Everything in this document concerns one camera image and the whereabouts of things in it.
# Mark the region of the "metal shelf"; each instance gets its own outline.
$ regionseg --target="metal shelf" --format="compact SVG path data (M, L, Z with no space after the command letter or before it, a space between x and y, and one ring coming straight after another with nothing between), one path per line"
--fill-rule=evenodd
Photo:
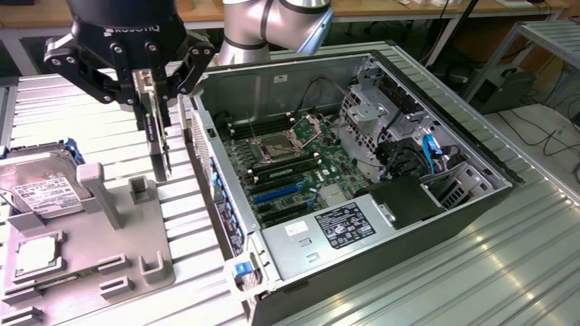
M572 20L556 20L544 22L518 22L506 36L496 52L483 67L482 73L470 82L463 93L467 102L471 101L480 89L490 71L498 64L514 41L523 36L532 42L532 46L526 49L516 57L514 62L519 65L528 55L534 45L542 46L563 61L568 62L575 68L580 69L580 24Z

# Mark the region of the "metal workbench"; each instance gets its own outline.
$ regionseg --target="metal workbench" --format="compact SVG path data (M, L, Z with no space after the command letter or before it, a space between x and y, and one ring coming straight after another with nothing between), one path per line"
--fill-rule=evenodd
M526 162L527 155L415 60L384 43L379 49L527 181L459 236L280 325L572 325L580 321L580 199ZM327 48L334 53L352 46ZM275 58L290 56L279 54ZM244 325L228 294L223 259L176 127L171 135L174 181L159 187L176 283L159 292L75 320L75 325ZM32 145L78 139L87 161L106 165L107 186L152 175L143 135L131 113L98 104L60 77L23 78L12 139Z
M519 36L523 36L528 42L531 42L532 46L528 46L528 48L514 59L514 64L516 66L523 63L523 60L534 46L539 45L555 56L563 59L563 61L568 62L568 64L576 69L580 69L580 23L574 22L572 20L518 22L510 30L496 52L491 56L488 63L483 67L482 72L474 80L470 81L466 87L463 98L468 102L478 93L491 70L500 63L506 52L510 50L510 47ZM560 90L567 88L572 79L574 78L570 78L568 82L562 83L559 87ZM547 101L550 101L551 98L556 98L558 93L559 92L552 93L547 98Z

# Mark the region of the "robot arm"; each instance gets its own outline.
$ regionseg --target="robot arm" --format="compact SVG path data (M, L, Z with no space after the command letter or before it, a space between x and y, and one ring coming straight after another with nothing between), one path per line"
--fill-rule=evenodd
M315 54L332 23L330 0L224 0L220 65L268 60L268 43Z
M146 131L158 181L171 173L164 128L171 126L168 101L188 94L214 58L207 39L188 33L168 0L67 0L72 32L50 39L44 62L102 103L118 101L135 112ZM166 65L178 50L186 59L171 76ZM91 59L114 68L110 77Z
M67 0L72 32L50 39L44 62L102 103L130 108L146 131L158 181L171 173L164 128L168 101L190 94L214 58L208 40L186 30L174 0ZM267 60L268 42L306 54L319 49L332 20L330 0L224 0L223 65ZM171 76L166 65L186 58ZM91 62L115 70L111 77Z

